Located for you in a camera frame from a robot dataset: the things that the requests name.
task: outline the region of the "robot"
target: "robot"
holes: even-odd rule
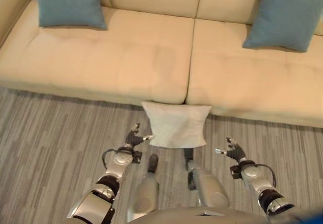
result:
[[[110,224],[115,213],[113,202],[120,189],[122,178],[128,165],[140,163],[142,153],[134,148],[154,136],[137,136],[140,124],[136,124],[126,137],[126,143],[118,150],[110,149],[103,156],[106,168],[105,175],[84,195],[69,212],[64,224]],[[152,155],[148,171],[137,187],[135,195],[128,208],[129,224],[247,224],[247,223],[305,223],[311,216],[318,216],[318,222],[323,223],[322,214],[316,211],[301,211],[282,196],[276,186],[273,173],[273,183],[270,183],[259,171],[259,166],[249,160],[242,147],[232,138],[227,142],[230,150],[215,149],[216,154],[232,158],[237,165],[230,168],[234,179],[242,179],[246,188],[253,194],[266,217],[247,212],[229,209],[229,201],[225,190],[218,179],[209,171],[201,168],[193,160],[193,150],[185,149],[186,169],[188,171],[188,188],[198,193],[199,207],[175,208],[157,211],[158,183],[154,177],[158,157]],[[105,164],[107,152],[114,151],[113,162]]]

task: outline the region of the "sofa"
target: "sofa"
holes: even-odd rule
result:
[[[105,31],[40,28],[37,0],[0,0],[0,85],[323,127],[323,19],[306,53],[245,49],[259,1],[101,0]]]

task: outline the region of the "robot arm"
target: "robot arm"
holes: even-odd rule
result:
[[[131,163],[140,163],[141,152],[134,147],[152,139],[153,136],[138,137],[136,124],[126,138],[126,144],[115,150],[113,162],[106,168],[105,175],[91,190],[75,204],[64,224],[110,224],[115,210],[112,208],[119,191],[122,176]]]
[[[242,147],[232,138],[227,138],[231,150],[222,151],[216,149],[217,154],[224,154],[235,161],[238,165],[230,168],[234,179],[242,179],[247,189],[258,200],[258,204],[266,215],[275,216],[294,207],[285,197],[283,197],[259,171],[254,161],[248,160]]]

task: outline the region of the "sofa armrest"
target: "sofa armrest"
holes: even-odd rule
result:
[[[29,0],[0,0],[0,46]]]

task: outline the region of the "striped carpet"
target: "striped carpet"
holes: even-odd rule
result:
[[[150,133],[141,107],[41,95],[0,88],[0,223],[62,223],[71,206],[103,173],[104,150],[123,144],[131,126]],[[218,176],[231,207],[261,213],[242,181],[233,180],[233,162],[215,155],[232,136],[249,158],[270,165],[278,189],[301,208],[323,204],[323,129],[209,116],[205,147],[195,159]],[[125,223],[131,192],[159,155],[160,209],[194,206],[196,193],[186,188],[182,150],[143,144],[142,163],[129,167],[115,202],[113,223]]]

